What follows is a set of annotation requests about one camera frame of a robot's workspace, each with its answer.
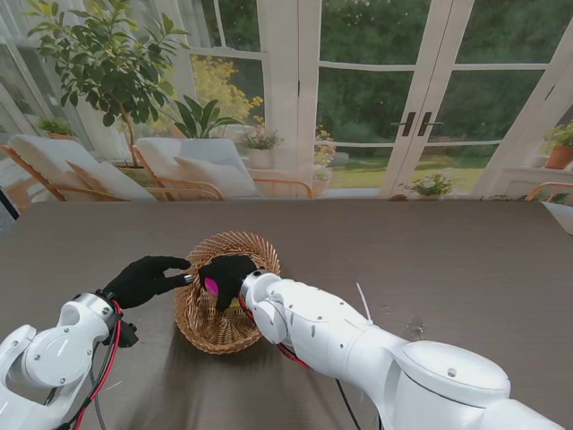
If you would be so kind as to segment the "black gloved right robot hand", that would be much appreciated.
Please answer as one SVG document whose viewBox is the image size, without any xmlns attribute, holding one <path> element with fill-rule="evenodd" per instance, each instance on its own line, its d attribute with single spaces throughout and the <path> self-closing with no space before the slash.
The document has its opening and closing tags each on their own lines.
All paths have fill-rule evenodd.
<svg viewBox="0 0 573 430">
<path fill-rule="evenodd" d="M 247 255 L 222 255 L 199 270 L 201 286 L 216 298 L 217 312 L 226 311 L 238 298 L 244 279 L 258 268 Z"/>
</svg>

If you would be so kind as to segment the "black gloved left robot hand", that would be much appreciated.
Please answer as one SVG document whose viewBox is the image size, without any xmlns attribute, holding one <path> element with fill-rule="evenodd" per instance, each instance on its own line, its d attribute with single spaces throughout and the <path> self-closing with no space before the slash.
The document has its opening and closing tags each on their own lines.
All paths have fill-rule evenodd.
<svg viewBox="0 0 573 430">
<path fill-rule="evenodd" d="M 109 301 L 116 301 L 123 309 L 138 307 L 155 296 L 189 283 L 185 273 L 167 277 L 166 271 L 190 268 L 191 264 L 182 258 L 145 256 L 130 263 L 98 294 Z"/>
</svg>

